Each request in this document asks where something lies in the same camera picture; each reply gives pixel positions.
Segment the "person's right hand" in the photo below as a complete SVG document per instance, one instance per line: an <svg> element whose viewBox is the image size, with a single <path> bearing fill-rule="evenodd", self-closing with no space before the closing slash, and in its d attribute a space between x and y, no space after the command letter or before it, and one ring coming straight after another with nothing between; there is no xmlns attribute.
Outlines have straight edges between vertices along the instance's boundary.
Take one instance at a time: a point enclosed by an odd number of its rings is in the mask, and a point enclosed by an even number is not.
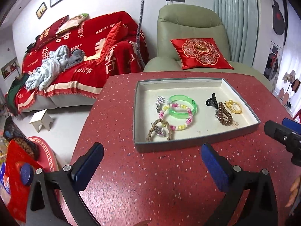
<svg viewBox="0 0 301 226"><path fill-rule="evenodd" d="M293 205L293 203L298 195L299 188L300 188L300 176L298 176L295 179L295 181L293 182L293 184L291 185L289 200L285 207L290 207Z"/></svg>

